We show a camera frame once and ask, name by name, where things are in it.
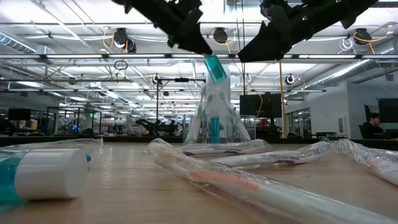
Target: fluorescent light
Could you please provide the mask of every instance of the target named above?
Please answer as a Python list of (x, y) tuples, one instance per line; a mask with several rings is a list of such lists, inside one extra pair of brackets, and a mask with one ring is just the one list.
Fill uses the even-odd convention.
[(110, 58), (165, 58), (163, 54), (112, 54)]
[(398, 59), (398, 55), (388, 55), (388, 54), (382, 54), (383, 55), (363, 55), (362, 59)]
[(113, 93), (112, 91), (106, 91), (104, 93), (107, 94), (108, 96), (114, 98), (114, 99), (118, 99), (119, 98), (119, 96), (116, 93)]
[(61, 95), (61, 94), (59, 94), (59, 93), (53, 93), (53, 92), (50, 92), (50, 93), (53, 94), (54, 96), (63, 97), (63, 95)]
[(198, 99), (159, 99), (159, 102), (166, 102), (166, 101), (174, 101), (174, 102), (181, 102), (181, 101), (194, 101), (194, 102), (198, 102)]
[(198, 55), (198, 54), (173, 54), (172, 58), (203, 58), (203, 55)]
[(330, 58), (330, 59), (339, 59), (339, 58), (355, 58), (356, 55), (309, 55), (309, 58), (319, 58), (319, 59), (324, 59), (324, 58)]
[(175, 108), (175, 109), (171, 109), (171, 110), (175, 110), (175, 111), (193, 111), (196, 110), (195, 108)]
[(38, 89), (7, 89), (7, 91), (40, 91)]
[(69, 98), (71, 98), (71, 99), (73, 99), (73, 100), (76, 100), (76, 101), (88, 101), (86, 98), (82, 98), (82, 97), (69, 97)]
[(109, 54), (109, 52), (106, 49), (100, 49), (100, 51), (106, 52), (107, 54)]
[(63, 90), (63, 89), (61, 89), (61, 90), (43, 90), (43, 91), (75, 91), (75, 90)]
[(104, 90), (82, 89), (82, 90), (77, 90), (77, 91), (88, 91), (88, 92), (91, 92), (91, 91), (104, 91)]
[(42, 87), (42, 85), (35, 83), (35, 82), (17, 82), (18, 84), (22, 84), (22, 85), (26, 85), (26, 86), (30, 86), (30, 87), (36, 87), (36, 88), (40, 88)]
[(0, 55), (0, 58), (6, 59), (31, 59), (31, 58), (40, 58), (39, 55), (34, 54), (24, 54), (24, 55)]
[(47, 58), (102, 58), (102, 55), (46, 55)]

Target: desk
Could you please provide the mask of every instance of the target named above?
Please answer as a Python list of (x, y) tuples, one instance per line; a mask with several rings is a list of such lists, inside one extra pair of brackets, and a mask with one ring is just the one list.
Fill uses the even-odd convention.
[[(85, 193), (79, 199), (32, 202), (23, 209), (1, 215), (1, 223), (259, 223), (141, 157), (146, 146), (105, 143), (101, 160), (90, 168)], [(300, 147), (276, 146), (290, 150)], [(255, 173), (398, 218), (398, 187), (343, 155)]]

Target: yellow cable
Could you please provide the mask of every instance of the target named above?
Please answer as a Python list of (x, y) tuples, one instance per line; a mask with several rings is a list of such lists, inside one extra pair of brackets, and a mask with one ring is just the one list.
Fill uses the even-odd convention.
[[(107, 30), (108, 30), (108, 28), (105, 28), (104, 37), (106, 36), (106, 31), (107, 31)], [(104, 44), (104, 47), (106, 47), (107, 49), (111, 49), (111, 48), (113, 47), (113, 40), (114, 40), (114, 33), (113, 33), (113, 35), (112, 35), (112, 43), (111, 43), (111, 46), (110, 46), (110, 47), (108, 47), (108, 46), (105, 44), (105, 39), (102, 40), (102, 43)]]
[[(214, 39), (213, 34), (214, 34), (214, 31), (211, 33), (211, 36), (212, 36), (212, 39), (214, 40), (214, 42), (216, 42), (216, 44), (219, 44), (219, 45), (226, 45), (229, 54), (231, 54), (231, 49), (229, 48), (229, 45), (230, 45), (230, 43), (234, 42), (234, 40), (231, 40), (229, 43), (220, 44), (220, 43), (218, 43), (218, 42)], [(244, 79), (244, 81), (246, 81), (246, 82), (249, 84), (249, 86), (257, 93), (257, 95), (258, 95), (258, 96), (260, 97), (260, 99), (261, 99), (261, 104), (260, 104), (259, 112), (257, 113), (257, 116), (256, 116), (256, 119), (257, 119), (257, 118), (259, 117), (259, 115), (260, 115), (260, 111), (261, 111), (262, 104), (263, 104), (262, 96), (253, 88), (253, 86), (249, 83), (249, 81), (246, 80), (246, 78)]]
[(284, 89), (282, 85), (282, 61), (279, 60), (279, 75), (280, 75), (280, 95), (282, 97), (282, 119), (284, 122), (284, 137), (287, 138), (287, 126), (286, 126), (286, 112), (285, 112), (285, 95)]
[(381, 37), (380, 39), (377, 39), (377, 40), (363, 40), (363, 39), (360, 39), (360, 38), (356, 37), (356, 34), (357, 34), (357, 32), (354, 33), (354, 38), (355, 39), (363, 41), (363, 42), (367, 42), (367, 43), (373, 43), (373, 42), (377, 42), (377, 41), (380, 41), (382, 39), (385, 39), (388, 36), (389, 33), (387, 33), (384, 37)]
[(369, 43), (369, 46), (371, 46), (371, 50), (372, 50), (373, 54), (376, 54), (374, 49), (373, 49), (372, 43)]
[(260, 115), (260, 110), (261, 110), (261, 108), (262, 108), (262, 96), (261, 96), (261, 95), (259, 95), (259, 96), (260, 96), (260, 99), (261, 99), (261, 104), (260, 104), (259, 112), (257, 113), (256, 119), (259, 117), (259, 115)]

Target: clear plastic tube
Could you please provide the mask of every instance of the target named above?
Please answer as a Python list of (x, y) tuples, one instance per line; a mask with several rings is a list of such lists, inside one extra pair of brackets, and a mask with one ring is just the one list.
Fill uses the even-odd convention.
[(397, 220), (267, 177), (188, 157), (161, 139), (153, 140), (145, 153), (151, 156), (156, 164), (196, 186), (213, 185), (242, 201), (299, 223), (397, 223)]
[(179, 148), (187, 156), (204, 154), (254, 154), (272, 151), (273, 148), (266, 141), (257, 139), (248, 142), (229, 144), (192, 144)]
[(333, 148), (367, 165), (380, 178), (398, 185), (398, 152), (371, 149), (348, 139), (334, 142)]
[(306, 146), (298, 151), (276, 151), (263, 154), (244, 155), (213, 159), (211, 162), (217, 162), (228, 167), (266, 165), (266, 164), (303, 164), (313, 162), (329, 154), (330, 143), (318, 142)]

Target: person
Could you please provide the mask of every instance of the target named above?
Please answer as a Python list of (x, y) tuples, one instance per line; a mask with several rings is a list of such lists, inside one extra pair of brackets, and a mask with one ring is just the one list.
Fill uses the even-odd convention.
[(378, 113), (370, 114), (370, 121), (365, 122), (362, 127), (364, 139), (384, 139), (384, 131), (379, 127), (380, 115)]

